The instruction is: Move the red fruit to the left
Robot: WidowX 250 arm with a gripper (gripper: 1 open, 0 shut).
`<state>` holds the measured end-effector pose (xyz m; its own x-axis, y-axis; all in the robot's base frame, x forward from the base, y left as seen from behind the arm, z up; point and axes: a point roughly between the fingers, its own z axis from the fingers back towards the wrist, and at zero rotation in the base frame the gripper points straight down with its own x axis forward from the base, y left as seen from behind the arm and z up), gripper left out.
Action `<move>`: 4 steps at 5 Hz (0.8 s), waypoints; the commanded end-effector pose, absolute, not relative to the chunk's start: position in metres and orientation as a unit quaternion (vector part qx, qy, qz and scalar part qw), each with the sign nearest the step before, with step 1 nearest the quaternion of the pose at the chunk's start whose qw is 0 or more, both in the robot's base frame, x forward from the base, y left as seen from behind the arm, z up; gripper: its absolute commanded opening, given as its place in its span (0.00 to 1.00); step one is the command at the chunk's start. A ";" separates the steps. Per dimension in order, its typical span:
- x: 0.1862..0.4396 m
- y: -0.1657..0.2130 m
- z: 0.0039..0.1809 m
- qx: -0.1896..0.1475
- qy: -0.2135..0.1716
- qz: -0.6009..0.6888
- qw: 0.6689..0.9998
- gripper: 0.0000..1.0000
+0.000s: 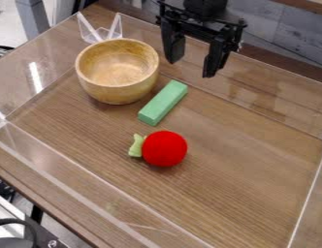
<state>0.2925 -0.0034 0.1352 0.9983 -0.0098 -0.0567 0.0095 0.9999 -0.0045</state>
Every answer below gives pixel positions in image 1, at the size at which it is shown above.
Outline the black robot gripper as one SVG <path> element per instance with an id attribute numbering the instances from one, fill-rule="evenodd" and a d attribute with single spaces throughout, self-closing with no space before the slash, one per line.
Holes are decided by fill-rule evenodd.
<path id="1" fill-rule="evenodd" d="M 203 77 L 212 78 L 224 67 L 232 43 L 242 42 L 247 21 L 227 12 L 228 0 L 183 0 L 183 7 L 167 0 L 157 0 L 157 4 L 157 24 L 168 62 L 175 64 L 183 58 L 185 36 L 211 43 Z"/>

